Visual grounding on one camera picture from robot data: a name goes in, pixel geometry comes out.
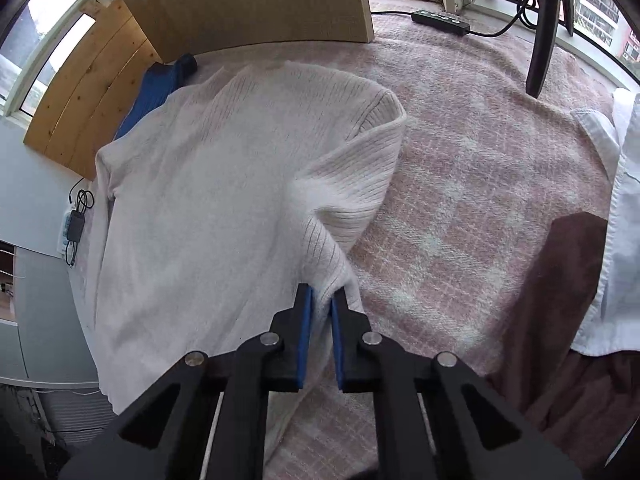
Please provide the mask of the cream knit cardigan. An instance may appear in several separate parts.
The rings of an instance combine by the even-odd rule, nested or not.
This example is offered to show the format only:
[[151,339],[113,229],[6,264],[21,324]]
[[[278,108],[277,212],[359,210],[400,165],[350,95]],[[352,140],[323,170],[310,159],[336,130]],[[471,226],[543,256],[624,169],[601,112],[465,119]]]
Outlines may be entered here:
[[114,410],[180,356],[264,332],[303,283],[316,384],[334,292],[360,307],[348,255],[383,203],[406,121],[372,80],[260,63],[175,91],[101,148],[78,315]]

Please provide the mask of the blue striped knit garment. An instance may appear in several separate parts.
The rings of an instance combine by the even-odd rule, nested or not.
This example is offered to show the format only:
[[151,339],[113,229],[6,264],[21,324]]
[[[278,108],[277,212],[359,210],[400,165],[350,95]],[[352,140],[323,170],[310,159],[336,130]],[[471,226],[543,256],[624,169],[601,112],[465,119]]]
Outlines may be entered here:
[[198,70],[198,62],[190,53],[180,56],[171,64],[154,63],[144,73],[134,104],[122,120],[113,140],[118,140],[134,128],[140,120],[163,105],[172,92]]

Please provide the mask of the brown garment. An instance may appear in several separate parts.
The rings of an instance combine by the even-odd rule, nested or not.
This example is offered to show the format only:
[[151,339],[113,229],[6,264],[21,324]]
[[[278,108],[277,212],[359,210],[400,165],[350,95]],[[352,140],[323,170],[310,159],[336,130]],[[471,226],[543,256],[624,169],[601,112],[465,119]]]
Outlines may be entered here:
[[511,310],[491,385],[587,479],[639,416],[639,356],[583,356],[572,344],[597,290],[608,224],[589,212],[552,221]]

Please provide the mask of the pink plaid blanket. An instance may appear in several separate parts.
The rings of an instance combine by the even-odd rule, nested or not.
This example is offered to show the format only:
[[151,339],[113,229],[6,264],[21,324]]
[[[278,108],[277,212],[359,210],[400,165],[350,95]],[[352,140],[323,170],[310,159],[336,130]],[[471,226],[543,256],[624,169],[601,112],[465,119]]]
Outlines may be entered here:
[[[378,213],[348,260],[373,324],[423,354],[451,349],[480,374],[500,363],[500,338],[550,223],[608,212],[608,179],[572,110],[612,99],[568,53],[553,55],[539,98],[525,93],[530,47],[515,35],[454,38],[380,15],[370,44],[291,42],[210,52],[182,88],[218,70],[311,64],[394,92],[407,114]],[[85,235],[73,270],[85,299]],[[376,459],[370,396],[337,391],[331,356],[319,381],[270,401],[266,475],[341,479]]]

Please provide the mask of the white shirt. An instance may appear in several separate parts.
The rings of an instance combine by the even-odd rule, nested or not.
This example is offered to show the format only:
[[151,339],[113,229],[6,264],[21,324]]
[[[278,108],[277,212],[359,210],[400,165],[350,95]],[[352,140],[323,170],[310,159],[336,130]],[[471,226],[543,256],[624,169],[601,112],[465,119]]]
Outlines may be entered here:
[[639,95],[613,92],[613,118],[573,110],[611,183],[604,252],[594,296],[572,343],[584,356],[639,349]]

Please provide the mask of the pine wood panel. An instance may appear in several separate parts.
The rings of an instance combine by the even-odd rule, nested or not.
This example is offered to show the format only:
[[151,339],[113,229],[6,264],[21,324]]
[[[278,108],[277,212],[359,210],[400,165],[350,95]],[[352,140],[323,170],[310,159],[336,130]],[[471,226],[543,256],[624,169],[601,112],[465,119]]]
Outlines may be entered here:
[[101,10],[44,92],[24,144],[89,180],[94,158],[134,105],[146,70],[160,62],[122,0]]

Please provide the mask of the light wooden board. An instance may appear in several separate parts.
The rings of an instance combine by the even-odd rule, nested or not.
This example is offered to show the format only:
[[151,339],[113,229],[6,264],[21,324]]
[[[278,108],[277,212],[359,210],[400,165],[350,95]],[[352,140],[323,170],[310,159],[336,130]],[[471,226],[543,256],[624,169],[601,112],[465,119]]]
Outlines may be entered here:
[[369,0],[124,0],[165,61],[285,41],[374,38]]

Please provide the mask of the black tripod stand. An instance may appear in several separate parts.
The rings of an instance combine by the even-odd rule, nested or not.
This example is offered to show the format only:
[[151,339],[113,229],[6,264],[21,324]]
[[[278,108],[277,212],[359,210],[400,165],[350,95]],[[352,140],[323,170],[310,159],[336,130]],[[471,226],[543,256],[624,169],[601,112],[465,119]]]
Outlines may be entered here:
[[538,98],[551,63],[559,22],[563,22],[570,36],[574,35],[574,0],[518,0],[516,15],[509,25],[516,21],[535,31],[525,91]]

